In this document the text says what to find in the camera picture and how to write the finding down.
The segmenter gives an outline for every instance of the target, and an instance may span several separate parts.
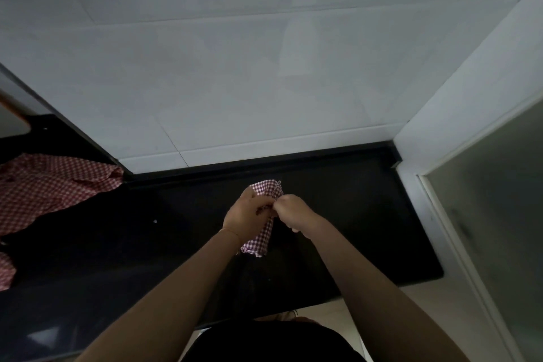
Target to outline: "gingham cloth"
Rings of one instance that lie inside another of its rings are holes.
[[[283,194],[281,188],[281,182],[279,180],[263,180],[251,185],[257,195],[271,196],[273,199],[277,199]],[[241,247],[242,252],[251,253],[259,258],[268,253],[268,242],[272,235],[273,218],[268,219],[262,231],[256,238],[248,241]]]
[[[123,183],[116,165],[23,153],[0,165],[0,236],[26,228],[38,216],[68,208]],[[0,290],[8,289],[15,268],[0,252]]]

